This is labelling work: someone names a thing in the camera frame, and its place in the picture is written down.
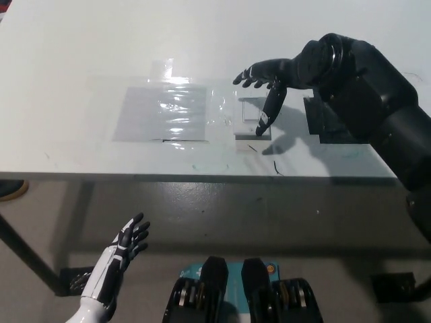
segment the robot forearm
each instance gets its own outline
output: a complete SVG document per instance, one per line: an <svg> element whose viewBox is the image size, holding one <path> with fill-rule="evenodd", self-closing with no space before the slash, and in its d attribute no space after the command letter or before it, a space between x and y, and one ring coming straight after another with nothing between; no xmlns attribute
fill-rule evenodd
<svg viewBox="0 0 431 323"><path fill-rule="evenodd" d="M147 248L143 241L150 223L138 226L142 219L142 213L131 219L105 248L82 292L81 306L68 323L110 321L117 308L124 272L137 254Z"/></svg>

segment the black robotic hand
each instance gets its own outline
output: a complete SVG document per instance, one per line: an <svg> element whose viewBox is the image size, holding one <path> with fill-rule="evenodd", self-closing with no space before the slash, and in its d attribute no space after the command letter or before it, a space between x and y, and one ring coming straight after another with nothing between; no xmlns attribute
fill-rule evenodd
<svg viewBox="0 0 431 323"><path fill-rule="evenodd" d="M260 88L267 83L267 89L270 89L256 128L256 136L263 135L277 118L287 94L287 87L292 84L291 76L295 75L291 73L293 68L290 59L271 59L251 65L235 78L234 85L245 81L242 87L249 87L254 83L255 88Z"/></svg>

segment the clear plastic sheet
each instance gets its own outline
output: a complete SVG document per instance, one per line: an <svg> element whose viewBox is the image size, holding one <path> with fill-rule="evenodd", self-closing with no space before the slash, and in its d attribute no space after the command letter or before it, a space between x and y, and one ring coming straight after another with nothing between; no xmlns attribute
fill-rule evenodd
<svg viewBox="0 0 431 323"><path fill-rule="evenodd" d="M115 141L204 141L207 90L193 84L127 88Z"/></svg>

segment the robotic hand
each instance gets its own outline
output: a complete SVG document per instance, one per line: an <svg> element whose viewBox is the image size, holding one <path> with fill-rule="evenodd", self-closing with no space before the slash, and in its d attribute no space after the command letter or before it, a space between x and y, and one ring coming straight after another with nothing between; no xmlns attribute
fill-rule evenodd
<svg viewBox="0 0 431 323"><path fill-rule="evenodd" d="M327 34L311 40L293 59L251 65L234 80L271 89L256 135L275 121L287 88L317 90L349 132L371 144L410 190L407 210L431 243L431 118L415 88L374 46Z"/></svg>
<svg viewBox="0 0 431 323"><path fill-rule="evenodd" d="M123 275L130 262L148 245L149 222L138 225L140 213L132 218L105 248L94 267L81 295L81 306L67 323L105 323L110 321L117 308Z"/></svg>

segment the table leg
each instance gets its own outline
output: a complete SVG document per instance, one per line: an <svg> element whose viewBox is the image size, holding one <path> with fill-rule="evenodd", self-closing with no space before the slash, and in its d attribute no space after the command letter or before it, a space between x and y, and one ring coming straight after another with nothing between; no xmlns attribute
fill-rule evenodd
<svg viewBox="0 0 431 323"><path fill-rule="evenodd" d="M67 296L69 286L31 249L0 215L0 239L58 296Z"/></svg>

